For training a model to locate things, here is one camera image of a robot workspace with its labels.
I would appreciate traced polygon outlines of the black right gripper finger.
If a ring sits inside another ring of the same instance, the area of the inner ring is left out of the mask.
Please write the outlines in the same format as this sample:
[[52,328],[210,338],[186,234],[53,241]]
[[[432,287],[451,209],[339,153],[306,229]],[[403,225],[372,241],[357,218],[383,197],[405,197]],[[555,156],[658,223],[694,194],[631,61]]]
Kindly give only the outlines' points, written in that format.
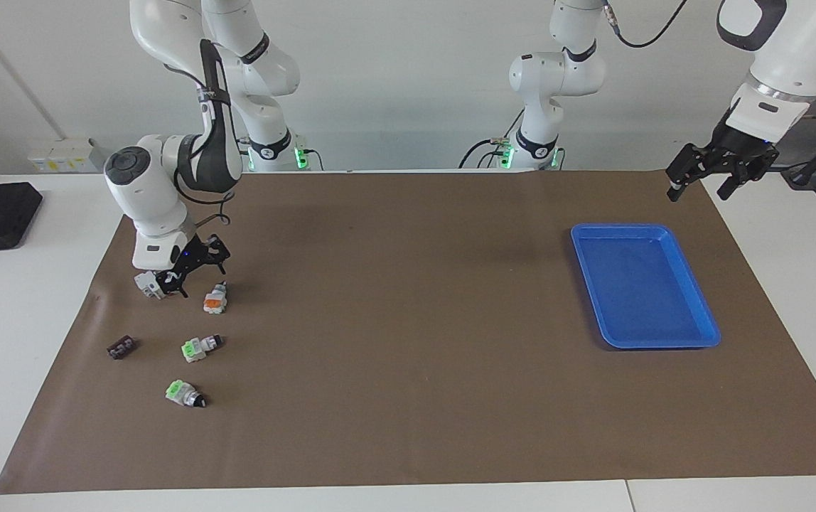
[[189,294],[185,291],[183,285],[186,275],[183,272],[178,273],[174,271],[160,271],[156,273],[156,285],[158,291],[156,298],[164,299],[168,296],[181,295],[183,298],[188,298]]
[[205,247],[205,255],[203,256],[204,265],[216,266],[222,275],[226,275],[224,269],[224,262],[230,258],[230,251],[225,243],[217,234],[213,234],[206,242],[203,243]]

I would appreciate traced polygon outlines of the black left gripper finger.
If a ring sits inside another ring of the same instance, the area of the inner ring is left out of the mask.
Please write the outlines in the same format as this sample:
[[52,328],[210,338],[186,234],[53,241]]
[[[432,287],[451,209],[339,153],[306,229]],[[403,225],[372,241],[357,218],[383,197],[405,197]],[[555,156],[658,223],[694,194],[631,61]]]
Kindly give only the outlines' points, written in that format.
[[669,178],[667,197],[669,201],[677,202],[689,185],[707,177],[704,168],[706,155],[706,149],[699,148],[694,144],[685,144],[679,150],[677,156],[672,159],[667,167],[667,177]]
[[756,181],[761,166],[758,162],[723,162],[718,166],[720,173],[729,175],[717,189],[720,200],[727,201],[732,195],[749,181]]

